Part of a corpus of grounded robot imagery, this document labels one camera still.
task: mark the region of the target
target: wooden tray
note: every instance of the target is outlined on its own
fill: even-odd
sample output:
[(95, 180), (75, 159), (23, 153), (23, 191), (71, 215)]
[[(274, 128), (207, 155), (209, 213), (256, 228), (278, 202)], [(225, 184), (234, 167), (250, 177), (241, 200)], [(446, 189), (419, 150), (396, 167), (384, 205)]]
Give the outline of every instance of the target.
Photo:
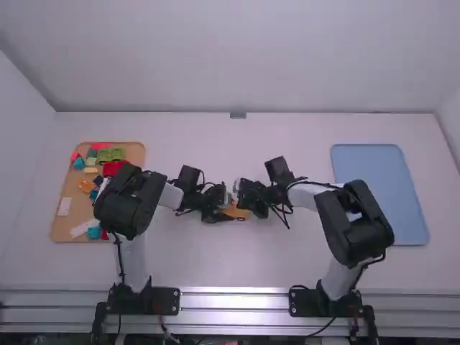
[[(83, 158), (86, 158), (86, 153), (92, 142), (82, 142), (75, 151), (80, 153)], [(134, 165), (144, 166), (145, 146), (140, 142), (109, 142), (110, 147), (124, 148), (126, 159)], [(101, 240), (88, 239), (86, 234), (72, 238), (70, 230), (90, 219), (94, 218), (93, 206), (88, 194), (85, 194), (79, 187), (78, 182), (87, 180), (92, 182), (97, 175), (102, 175), (102, 166), (97, 165), (99, 174), (87, 174), (82, 170), (76, 170), (69, 164), (69, 170), (65, 176), (63, 189), (60, 193), (59, 204), (62, 198), (71, 197), (70, 211), (67, 216), (58, 216), (59, 204), (57, 205), (55, 218), (52, 223), (50, 237), (53, 242), (104, 242)]]

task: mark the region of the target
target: green block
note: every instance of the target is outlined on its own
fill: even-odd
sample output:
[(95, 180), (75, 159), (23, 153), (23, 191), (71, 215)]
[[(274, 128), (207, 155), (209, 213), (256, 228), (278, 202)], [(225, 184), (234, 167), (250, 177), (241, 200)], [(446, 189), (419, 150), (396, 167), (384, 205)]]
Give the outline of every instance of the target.
[(110, 152), (111, 160), (124, 160), (124, 149), (115, 147)]
[(86, 166), (87, 167), (93, 167), (96, 165), (97, 158), (96, 157), (88, 157), (86, 158)]
[(109, 149), (100, 149), (98, 151), (98, 159), (97, 163), (100, 165), (104, 164), (105, 162), (111, 161), (111, 152)]

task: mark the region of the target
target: blue tray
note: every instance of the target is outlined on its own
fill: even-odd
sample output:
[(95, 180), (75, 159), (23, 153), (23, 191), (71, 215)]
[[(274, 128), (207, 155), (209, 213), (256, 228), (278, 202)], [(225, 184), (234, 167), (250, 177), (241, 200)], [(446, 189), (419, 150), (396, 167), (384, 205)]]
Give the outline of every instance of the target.
[(403, 151), (393, 144), (336, 144), (331, 149), (337, 183), (367, 183), (395, 232), (397, 246), (423, 246), (430, 235)]

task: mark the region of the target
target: white tabletop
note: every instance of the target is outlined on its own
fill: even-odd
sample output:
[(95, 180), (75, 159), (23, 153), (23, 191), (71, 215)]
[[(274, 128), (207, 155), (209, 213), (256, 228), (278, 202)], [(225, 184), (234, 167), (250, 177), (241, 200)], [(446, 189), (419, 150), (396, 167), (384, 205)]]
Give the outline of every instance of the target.
[[(149, 170), (177, 177), (182, 164), (206, 179), (268, 181), (264, 162), (284, 155), (291, 170), (334, 181), (330, 149), (338, 143), (392, 143), (404, 152), (430, 243), (393, 247), (366, 272), (361, 288), (460, 292), (460, 178), (432, 114), (58, 114), (40, 165), (0, 261), (0, 285), (108, 287), (116, 279), (112, 244), (55, 244), (50, 224), (73, 148), (83, 141), (140, 141)], [(148, 230), (147, 268), (155, 285), (313, 286), (328, 250), (318, 215), (296, 209), (291, 230), (271, 215), (203, 225), (158, 208)]]

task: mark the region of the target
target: red block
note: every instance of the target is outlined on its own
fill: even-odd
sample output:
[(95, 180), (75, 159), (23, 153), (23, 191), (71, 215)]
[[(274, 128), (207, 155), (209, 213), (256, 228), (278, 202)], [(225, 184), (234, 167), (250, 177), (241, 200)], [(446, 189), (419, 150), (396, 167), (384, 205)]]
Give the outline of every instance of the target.
[(91, 149), (93, 150), (102, 150), (102, 149), (108, 149), (109, 148), (109, 143), (108, 142), (94, 142), (91, 144)]
[(111, 161), (111, 162), (107, 162), (103, 165), (102, 167), (102, 175), (105, 177), (105, 178), (112, 178), (113, 176), (115, 176), (117, 173), (118, 173), (118, 170), (120, 170), (120, 168), (129, 163), (129, 161), (127, 160), (119, 160), (119, 161)]
[(79, 157), (81, 157), (81, 155), (78, 152), (74, 151), (72, 155), (70, 156), (70, 161), (75, 162), (75, 160)]
[(107, 234), (107, 230), (102, 230), (101, 238), (102, 238), (104, 241), (108, 241), (108, 240), (109, 240), (109, 235)]

